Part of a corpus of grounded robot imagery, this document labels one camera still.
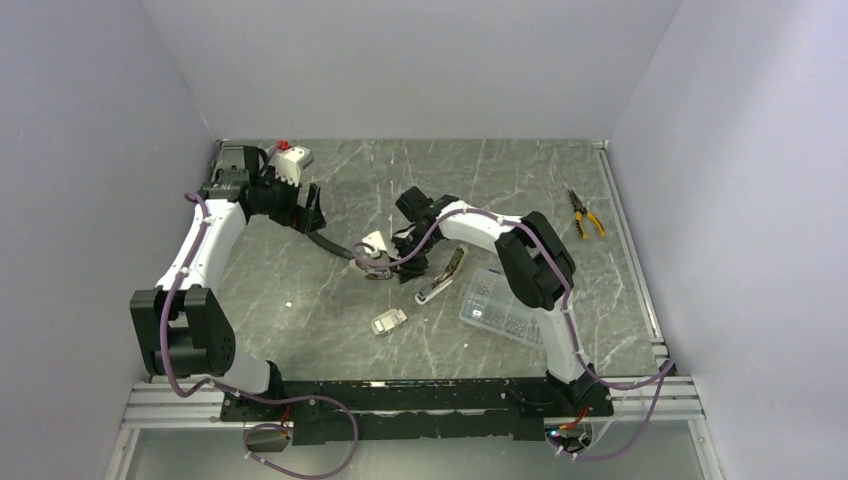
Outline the brown stapler base part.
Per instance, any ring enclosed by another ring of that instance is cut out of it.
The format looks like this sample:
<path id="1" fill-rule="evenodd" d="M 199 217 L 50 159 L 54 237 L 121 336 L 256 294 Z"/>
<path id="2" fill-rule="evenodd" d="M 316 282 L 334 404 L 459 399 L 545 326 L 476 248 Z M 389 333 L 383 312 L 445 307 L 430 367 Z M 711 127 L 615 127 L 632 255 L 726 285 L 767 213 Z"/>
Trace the brown stapler base part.
<path id="1" fill-rule="evenodd" d="M 394 273 L 390 268 L 363 265 L 355 259 L 352 259 L 349 262 L 349 267 L 354 272 L 363 276 L 366 280 L 391 280 L 394 276 Z"/>

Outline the white staple box tray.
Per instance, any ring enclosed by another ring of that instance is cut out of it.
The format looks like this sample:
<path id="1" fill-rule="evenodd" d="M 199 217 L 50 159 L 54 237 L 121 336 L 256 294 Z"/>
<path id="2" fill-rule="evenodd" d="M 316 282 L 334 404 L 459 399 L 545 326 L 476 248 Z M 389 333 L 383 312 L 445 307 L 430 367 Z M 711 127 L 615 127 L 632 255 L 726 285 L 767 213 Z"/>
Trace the white staple box tray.
<path id="1" fill-rule="evenodd" d="M 408 316 L 402 309 L 393 308 L 373 318 L 371 321 L 372 332 L 375 336 L 382 336 L 392 332 L 405 323 Z"/>

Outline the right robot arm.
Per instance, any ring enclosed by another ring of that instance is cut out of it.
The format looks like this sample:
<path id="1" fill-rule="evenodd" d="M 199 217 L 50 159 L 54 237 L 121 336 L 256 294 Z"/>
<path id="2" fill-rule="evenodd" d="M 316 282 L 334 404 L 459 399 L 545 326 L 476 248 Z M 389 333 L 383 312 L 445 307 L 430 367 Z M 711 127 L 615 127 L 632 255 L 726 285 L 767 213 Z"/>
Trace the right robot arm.
<path id="1" fill-rule="evenodd" d="M 427 272 L 427 254 L 441 240 L 454 240 L 497 255 L 513 296 L 534 310 L 547 355 L 547 373 L 559 380 L 550 401 L 564 415 L 577 413 L 589 399 L 578 379 L 576 330 L 566 325 L 567 297 L 576 264 L 547 218 L 538 211 L 516 217 L 476 208 L 453 196 L 426 196 L 413 186 L 395 206 L 410 224 L 392 234 L 392 269 L 406 282 Z"/>

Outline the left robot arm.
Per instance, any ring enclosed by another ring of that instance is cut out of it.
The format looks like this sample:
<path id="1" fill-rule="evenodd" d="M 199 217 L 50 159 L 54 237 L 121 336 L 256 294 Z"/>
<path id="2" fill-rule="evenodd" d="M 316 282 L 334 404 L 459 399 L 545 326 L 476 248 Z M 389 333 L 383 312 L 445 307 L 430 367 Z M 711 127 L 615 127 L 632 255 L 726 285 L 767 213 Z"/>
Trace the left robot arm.
<path id="1" fill-rule="evenodd" d="M 192 224 L 175 259 L 151 289 L 137 290 L 130 314 L 143 364 L 175 392 L 183 378 L 247 394 L 247 407 L 263 420 L 278 417 L 286 392 L 275 365 L 238 347 L 216 292 L 236 240 L 254 216 L 310 234 L 326 225 L 320 188 L 304 184 L 313 152 L 279 141 L 265 150 L 223 145 L 208 180 L 186 194 Z"/>

